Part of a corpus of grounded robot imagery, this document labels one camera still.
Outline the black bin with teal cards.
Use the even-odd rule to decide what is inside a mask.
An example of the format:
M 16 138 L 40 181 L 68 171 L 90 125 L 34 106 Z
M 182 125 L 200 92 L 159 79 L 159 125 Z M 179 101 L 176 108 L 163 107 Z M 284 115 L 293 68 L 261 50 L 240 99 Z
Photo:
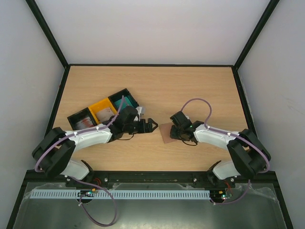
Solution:
M 137 108 L 139 106 L 138 102 L 134 99 L 132 94 L 127 88 L 124 88 L 110 96 L 108 96 L 108 99 L 112 106 L 114 107 L 115 111 L 118 111 L 119 106 L 122 102 L 123 97 L 123 104 L 121 109 L 124 109 L 126 106 L 132 106 L 134 108 Z

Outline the yellow plastic bin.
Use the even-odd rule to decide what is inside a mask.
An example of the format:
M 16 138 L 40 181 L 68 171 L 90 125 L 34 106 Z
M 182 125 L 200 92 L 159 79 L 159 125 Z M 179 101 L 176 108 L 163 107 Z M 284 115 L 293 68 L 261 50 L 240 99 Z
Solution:
M 100 100 L 88 107 L 93 115 L 94 120 L 97 124 L 109 120 L 112 116 L 117 114 L 117 110 L 112 105 L 109 98 Z

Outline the black bin with red cards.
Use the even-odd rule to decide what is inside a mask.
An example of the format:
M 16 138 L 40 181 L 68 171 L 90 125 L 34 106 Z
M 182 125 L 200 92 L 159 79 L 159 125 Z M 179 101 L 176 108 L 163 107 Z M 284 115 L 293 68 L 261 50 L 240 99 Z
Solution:
M 82 130 L 97 125 L 89 108 L 84 108 L 81 111 L 68 116 L 67 119 L 72 130 Z

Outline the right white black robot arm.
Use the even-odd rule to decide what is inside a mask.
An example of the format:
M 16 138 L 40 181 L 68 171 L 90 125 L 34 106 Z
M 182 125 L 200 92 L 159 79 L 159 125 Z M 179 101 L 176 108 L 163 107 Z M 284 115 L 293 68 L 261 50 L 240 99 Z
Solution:
M 249 129 L 231 132 L 206 125 L 192 123 L 189 119 L 174 120 L 170 137 L 186 143 L 207 143 L 228 150 L 231 160 L 216 162 L 209 169 L 208 182 L 213 187 L 220 186 L 225 179 L 242 176 L 252 179 L 259 173 L 270 170 L 271 155 L 257 136 Z

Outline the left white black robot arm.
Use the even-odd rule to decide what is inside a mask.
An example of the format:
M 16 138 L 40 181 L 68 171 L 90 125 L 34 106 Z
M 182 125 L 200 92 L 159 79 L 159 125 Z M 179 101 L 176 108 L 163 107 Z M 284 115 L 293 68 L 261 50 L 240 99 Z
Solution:
M 157 127 L 158 124 L 151 118 L 142 119 L 139 111 L 132 106 L 125 107 L 110 120 L 94 127 L 77 131 L 63 131 L 56 127 L 33 150 L 34 170 L 49 178 L 63 175 L 83 180 L 92 169 L 85 161 L 74 160 L 73 153 L 120 140 L 124 134 L 152 133 Z

